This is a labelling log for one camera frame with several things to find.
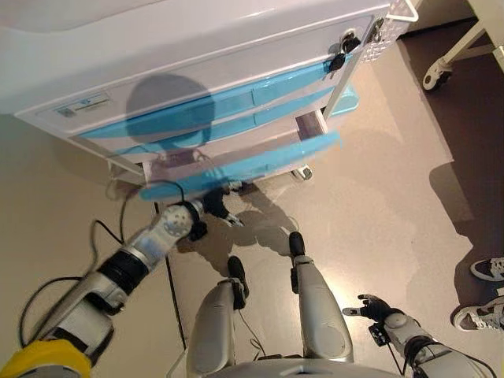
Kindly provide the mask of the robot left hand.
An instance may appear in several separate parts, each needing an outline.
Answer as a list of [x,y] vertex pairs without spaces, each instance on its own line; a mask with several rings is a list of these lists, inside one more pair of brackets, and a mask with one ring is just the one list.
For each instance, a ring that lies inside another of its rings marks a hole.
[[225,195],[228,195],[228,192],[222,187],[206,193],[202,199],[205,213],[221,219],[229,227],[243,227],[244,223],[235,214],[230,213],[225,206]]

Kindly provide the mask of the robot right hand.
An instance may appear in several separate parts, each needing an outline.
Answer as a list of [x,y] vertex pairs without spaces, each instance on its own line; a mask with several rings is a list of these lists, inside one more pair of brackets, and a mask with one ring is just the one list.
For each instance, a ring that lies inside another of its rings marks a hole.
[[347,307],[342,310],[343,315],[348,317],[365,317],[377,323],[384,322],[390,315],[403,312],[400,309],[390,307],[383,299],[369,294],[358,295],[362,302],[361,307]]

